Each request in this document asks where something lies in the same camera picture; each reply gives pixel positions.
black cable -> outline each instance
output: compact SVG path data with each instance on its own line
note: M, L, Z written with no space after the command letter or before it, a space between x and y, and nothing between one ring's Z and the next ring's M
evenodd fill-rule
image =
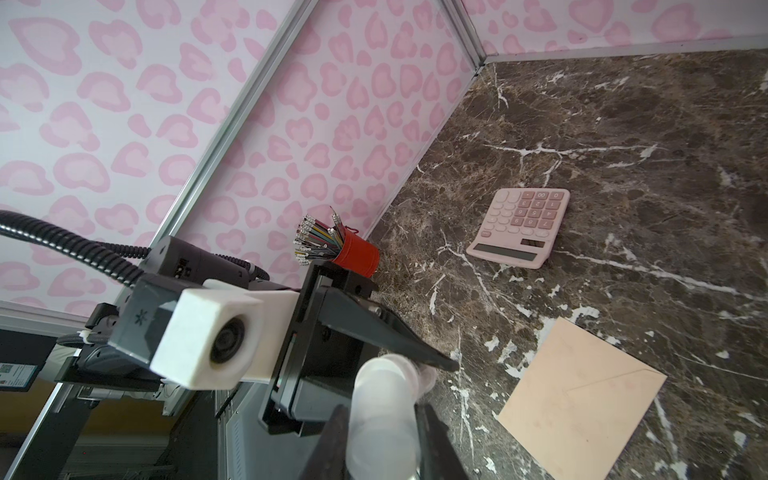
M109 340L109 335L102 335L100 333L91 333L88 335L88 342L83 340L83 337L79 333L70 333L68 335L62 335L56 339L56 343L61 346L68 346L73 349L81 349L86 345L106 345Z
M136 247L134 245L120 245L119 243L106 243L106 242L97 242L102 247L112 250L117 255L120 255L123 258L139 258L144 259L149 256L149 253L152 251L149 247Z
M108 248L109 250L112 250L117 255L120 255L123 258L139 258L144 259L147 258L149 253L152 251L149 247L134 247L133 245L120 245L119 243L104 243L99 242L99 244L104 247ZM245 270L248 270L251 273L251 280L255 280L256 278L260 278L262 280L269 280L270 275L265 272L264 270L260 269L258 266L254 265L253 263L247 261L247 260L241 260L236 257L229 257L228 255L222 255L220 253L216 254L217 257L221 257L225 260L228 260L235 265L239 265L243 267Z
M139 277L144 274L141 268L98 242L29 215L0 210L0 233L68 255L130 288L133 288Z
M245 270L248 270L249 272L251 271L251 269L253 269L253 273L250 274L250 279L251 280L255 280L257 278L260 278L262 280L269 280L270 279L270 275L267 272L265 272L264 270L260 269L258 266L256 266L255 264L253 264L253 263L251 263L251 262L249 262L247 260L241 260L241 259L235 258L235 257L228 257L227 255L221 255L219 253L217 253L217 256L219 256L219 257L221 257L221 258L223 258L225 260L229 260L230 262L234 263L235 265L240 265L241 267L243 267Z

brown marble countertop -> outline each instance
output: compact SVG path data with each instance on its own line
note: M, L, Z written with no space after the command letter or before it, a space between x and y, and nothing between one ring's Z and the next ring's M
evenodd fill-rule
M550 478L495 416L557 316L669 376L608 478L768 478L766 70L736 51L475 82L370 239L378 298L461 363L426 400L470 478ZM539 270L465 254L517 186L571 192Z

white vein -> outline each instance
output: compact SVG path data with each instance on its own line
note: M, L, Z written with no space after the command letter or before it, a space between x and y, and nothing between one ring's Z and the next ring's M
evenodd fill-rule
M633 270L635 272L647 273L649 275L655 276L656 278L668 278L668 279L676 280L677 282L680 282L685 286L703 288L705 290L712 290L714 292L729 293L730 295L742 296L744 298L747 298L755 302L768 302L768 297L765 297L765 296L755 296L749 293L740 292L739 290L736 290L732 286L716 285L714 283L704 282L702 280L696 280L689 276L670 273L670 272L667 272L666 270L662 270L658 266L654 266L653 268L648 268L647 266L643 266L643 265L627 265L626 263L620 263L613 260L602 260L599 258L587 257L586 255L571 253L566 250L556 250L556 252L563 253L564 255L568 255L569 257L573 257L577 260L586 260L592 263L596 263L598 265L610 265L610 266L615 266L616 268L620 268L622 270Z
M465 254L465 253L459 253L459 252L457 252L456 250L453 250L453 249L451 248L451 244L448 242L448 239L445 237L445 232L444 232L444 231L442 231L442 230L440 230L440 231L441 231L441 233L442 233L442 239L443 239L443 241L445 242L445 245L443 245L442 247L439 247L439 248L437 249L437 253L438 253L438 254L440 254L440 253L442 253L442 252L450 252L450 253L452 253L454 256L456 256L456 257L458 257L458 258L460 258L460 259L464 260L464 263L463 263L462 265L466 265L466 266L469 266L469 268L471 268L471 269L472 269L472 272L475 274L475 278L477 278L477 279L478 279L478 283L480 284L480 288L482 289L482 292L481 292L481 297L484 297L483 299L485 300L485 302L483 302L483 303L485 304L485 308L486 308L486 310L487 310L487 311L488 311L488 310L496 310L497 312L499 312L499 314L500 314L501 316L503 316L504 318L506 318L507 320L509 320L509 317L507 317L507 316L504 314L504 310L501 310L501 309L499 309L499 308L498 308L498 305L497 305L497 304L496 304L496 302L493 300L493 295L491 295L491 292L489 292L489 291L488 291L488 287L486 287L486 286L485 286L485 282L483 282L483 281L482 281L482 275L481 275L481 274L480 274L480 272L478 272L478 270L475 268L475 265L473 265L473 264L472 264L472 263L469 261L469 259L467 259L467 256L466 256L466 254Z
M493 85L496 87L496 108L501 107L502 101L504 101L504 105L506 105L506 107L509 108L509 102L504 97L504 95L502 95L502 90L498 86L498 76L496 75L496 65L493 65Z
M524 306L520 305L519 303L515 304L515 308L518 309L518 312L522 313L528 318L531 318L531 314L533 313L533 310L529 310L525 308Z
M672 422L667 419L667 413L661 406L658 396L654 398L654 405L656 406L656 413L659 415L661 428L664 429L664 435L667 437L667 441L672 448L672 463L669 464L669 468L677 474L678 480L687 480L688 464L678 458L677 444L674 442L674 435L672 434Z
M483 343L486 348L488 348L489 352L493 352L493 349L498 346L498 337L496 335L493 336L492 339L490 339L488 342Z
M496 473L496 465L494 465L493 460L489 457L485 457L485 467L491 472Z
M458 388L454 385L451 385L451 390L454 390L458 392L458 396L461 400L461 406L462 406L462 423L464 424L464 427L467 429L467 435L469 436L469 448L472 451L472 463L475 463L475 439L472 436L472 427L469 425L469 390L462 388L462 329L459 327L458 329L458 345L456 346L456 350L451 352L451 359L454 359L458 362L458 372L456 372L456 375L458 377ZM464 429L459 429L458 431L458 442L461 444Z
M720 470L720 477L726 478L728 476L728 470L730 469L731 464L733 463L733 460L736 459L736 457L744 450L744 447L746 446L746 435L742 432L739 432L736 430L733 433L733 442L738 445L739 449L736 450L734 453L731 454L730 458L727 462L725 462L725 465L723 466L723 469Z
M640 160L636 162L619 162L617 164L610 164L608 165L608 168L622 168L622 167L631 167L632 165L642 164L645 162L652 153L654 153L658 149L657 145L651 145L650 147L645 147L643 151L640 152Z
M502 272L505 272L505 271L509 270L509 268L510 268L510 266L511 266L511 265L504 265L503 263L502 263L501 265L502 265L502 267L498 269L498 272L496 272L496 273L494 273L494 274L493 274L493 280L496 280L496 278L498 278L498 275L499 275L500 273L502 273Z
M738 414L738 416L739 416L739 417L741 417L742 419L745 419L745 420L747 420L748 422L750 422L750 423L754 424L755 426L758 426L758 427L760 427L760 428L762 428L762 427L763 427L763 424L762 424L762 423L760 423L760 422L758 422L758 421L757 421L757 419L755 418L755 416L754 416L754 415L752 415L751 413L748 413L748 412L745 412L745 413L739 413L739 414Z
M507 345L502 349L502 354L498 356L498 360L496 360L496 363L504 363L509 356L512 354L512 352L517 352L518 346L512 343L511 340L507 342Z
M432 288L430 290L432 291L432 297L429 298L429 312L432 315L435 315L437 312L435 308L435 302L437 301L437 286L442 282L442 279L445 278L445 274L443 273L440 278L437 279L434 285L432 285Z
M543 142L539 142L536 145L536 148L534 148L533 150L528 149L528 148L505 147L503 145L485 144L485 146L493 148L495 150L500 150L500 151L514 151L515 153L520 155L520 168L521 169L523 168L523 160L528 155L532 155L532 154L533 155L536 155L536 154L556 154L560 158L563 158L563 156L569 157L569 158L578 158L578 156L580 154L586 154L586 153L590 153L590 152L606 152L606 151L615 151L615 150L637 150L637 149L640 149L640 148L642 148L643 152L645 152L648 148L651 148L651 147L654 150L656 149L656 145L652 145L651 147L649 147L647 145L634 145L634 146L631 146L631 147L624 147L624 146L620 146L620 145L614 145L612 147L585 147L585 148L570 148L570 149L567 149L567 150L557 150L555 148L545 147ZM550 173L556 167L557 167L556 165L553 165L550 168Z
M600 316L600 310L594 308L593 306L579 306L578 308L571 310L571 316L567 320L575 324L576 320L578 320L578 317L582 315L598 318Z
M679 356L681 359L687 360L688 362L698 363L699 365L708 366L711 369L720 370L721 372L733 373L734 375L745 376L748 379L755 379L755 380L759 380L761 382L768 382L768 379L766 379L766 378L763 378L763 377L760 377L760 376L748 375L748 374L742 373L742 372L736 372L735 370L723 369L723 368L720 368L719 366L711 365L711 364L706 363L704 361L699 361L701 359L699 359L699 360L689 359L688 357L682 356L682 355L680 355L678 353L675 353L675 356Z

envelope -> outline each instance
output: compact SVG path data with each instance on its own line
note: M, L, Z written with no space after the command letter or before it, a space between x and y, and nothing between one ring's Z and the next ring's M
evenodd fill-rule
M666 379L559 318L498 420L555 480L603 480Z

wall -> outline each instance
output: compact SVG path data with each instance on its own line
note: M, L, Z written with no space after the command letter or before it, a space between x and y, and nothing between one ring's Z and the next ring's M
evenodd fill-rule
M768 35L768 2L462 0L488 55Z
M300 286L302 216L366 235L473 74L437 2L320 2L180 236Z
M290 9L0 2L0 208L146 245ZM87 316L120 287L0 237L0 300Z

